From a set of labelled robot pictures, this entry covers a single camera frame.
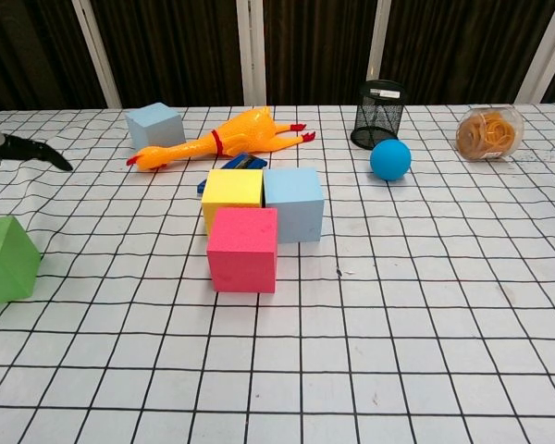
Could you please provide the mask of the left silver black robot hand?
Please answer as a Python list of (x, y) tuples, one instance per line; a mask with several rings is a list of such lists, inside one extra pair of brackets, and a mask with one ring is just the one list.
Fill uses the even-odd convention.
[(73, 169), (70, 162), (45, 142), (23, 139), (0, 131), (0, 160), (40, 160), (49, 162), (63, 171)]

